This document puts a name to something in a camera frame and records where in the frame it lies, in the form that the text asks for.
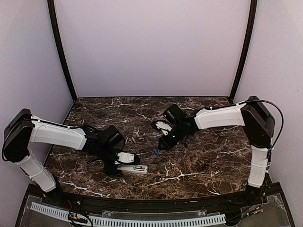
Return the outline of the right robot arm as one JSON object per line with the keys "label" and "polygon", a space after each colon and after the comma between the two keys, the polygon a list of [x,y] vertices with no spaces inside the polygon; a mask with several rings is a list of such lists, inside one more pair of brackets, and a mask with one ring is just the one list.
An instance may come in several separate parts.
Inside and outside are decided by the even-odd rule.
{"label": "right robot arm", "polygon": [[273,139],[275,119],[265,107],[266,100],[250,96],[248,100],[229,106],[206,107],[190,114],[177,105],[170,106],[163,116],[165,121],[153,121],[151,126],[163,135],[158,149],[170,150],[186,136],[199,130],[225,126],[242,126],[249,139],[252,157],[248,185],[242,194],[242,202],[252,205],[260,197],[260,188],[271,162],[271,153],[276,140]]}

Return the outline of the white remote control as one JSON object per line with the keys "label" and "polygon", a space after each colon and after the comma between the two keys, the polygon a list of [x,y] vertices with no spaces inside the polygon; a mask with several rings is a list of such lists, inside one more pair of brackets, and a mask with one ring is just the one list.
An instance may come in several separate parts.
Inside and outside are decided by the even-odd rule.
{"label": "white remote control", "polygon": [[145,165],[118,165],[117,169],[124,172],[124,173],[131,173],[131,174],[147,174],[148,167]]}

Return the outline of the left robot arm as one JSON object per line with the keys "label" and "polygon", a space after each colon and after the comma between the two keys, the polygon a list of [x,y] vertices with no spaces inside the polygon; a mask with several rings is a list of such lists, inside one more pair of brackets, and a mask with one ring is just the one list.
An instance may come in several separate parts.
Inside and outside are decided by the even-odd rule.
{"label": "left robot arm", "polygon": [[123,136],[114,127],[104,131],[91,126],[67,126],[48,122],[33,116],[29,109],[22,109],[4,131],[2,147],[3,161],[16,163],[34,180],[56,206],[63,206],[67,196],[57,188],[54,177],[29,151],[29,143],[47,143],[75,150],[83,150],[101,159],[107,166],[106,172],[115,173],[116,165],[131,163],[132,154],[116,149]]}

